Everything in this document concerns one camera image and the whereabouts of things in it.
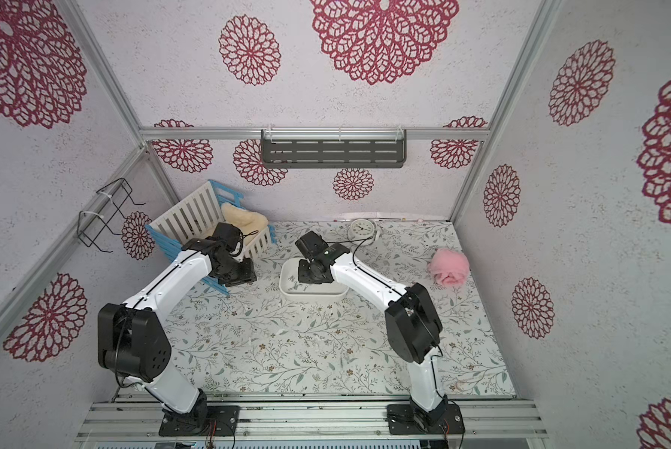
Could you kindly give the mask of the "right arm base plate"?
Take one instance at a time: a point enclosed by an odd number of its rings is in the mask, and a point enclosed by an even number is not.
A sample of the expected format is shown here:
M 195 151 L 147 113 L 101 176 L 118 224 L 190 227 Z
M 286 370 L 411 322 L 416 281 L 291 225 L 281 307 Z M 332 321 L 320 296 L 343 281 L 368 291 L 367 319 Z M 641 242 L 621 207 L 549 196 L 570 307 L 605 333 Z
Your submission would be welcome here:
M 457 404 L 442 402 L 430 412 L 414 402 L 386 407 L 386 422 L 391 435 L 464 435 L 465 421 Z

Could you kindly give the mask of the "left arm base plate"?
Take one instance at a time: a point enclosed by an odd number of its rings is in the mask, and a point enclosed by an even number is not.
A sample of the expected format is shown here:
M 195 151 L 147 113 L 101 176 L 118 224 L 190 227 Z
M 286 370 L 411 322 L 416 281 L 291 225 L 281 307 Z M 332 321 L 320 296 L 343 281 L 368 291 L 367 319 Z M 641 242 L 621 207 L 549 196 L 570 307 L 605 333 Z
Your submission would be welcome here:
M 238 406 L 196 406 L 190 413 L 166 410 L 158 435 L 161 437 L 234 436 L 241 408 Z

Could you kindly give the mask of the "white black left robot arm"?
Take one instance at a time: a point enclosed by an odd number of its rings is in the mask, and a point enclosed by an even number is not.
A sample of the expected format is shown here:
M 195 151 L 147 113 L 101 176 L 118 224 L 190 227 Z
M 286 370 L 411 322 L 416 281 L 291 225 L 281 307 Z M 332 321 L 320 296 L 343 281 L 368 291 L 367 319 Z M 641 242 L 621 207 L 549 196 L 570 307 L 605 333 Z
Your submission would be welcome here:
M 163 324 L 181 299 L 204 278 L 223 286 L 256 280 L 253 261 L 239 259 L 245 235 L 233 224 L 217 224 L 214 234 L 190 239 L 152 282 L 119 304 L 98 313 L 98 363 L 118 386 L 142 387 L 173 415 L 206 413 L 204 393 L 171 361 L 172 345 Z

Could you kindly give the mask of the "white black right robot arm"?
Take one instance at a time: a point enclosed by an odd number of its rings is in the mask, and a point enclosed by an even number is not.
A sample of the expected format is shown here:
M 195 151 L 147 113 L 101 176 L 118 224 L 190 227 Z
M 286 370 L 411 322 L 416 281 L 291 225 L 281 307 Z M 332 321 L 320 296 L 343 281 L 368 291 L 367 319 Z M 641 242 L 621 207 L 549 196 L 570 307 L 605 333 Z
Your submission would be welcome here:
M 295 246 L 302 255 L 298 282 L 342 284 L 382 313 L 392 350 L 408 364 L 414 410 L 424 415 L 444 410 L 447 396 L 441 392 L 437 364 L 443 325 L 428 290 L 417 282 L 406 285 L 382 275 L 354 250 L 329 243 L 313 231 Z

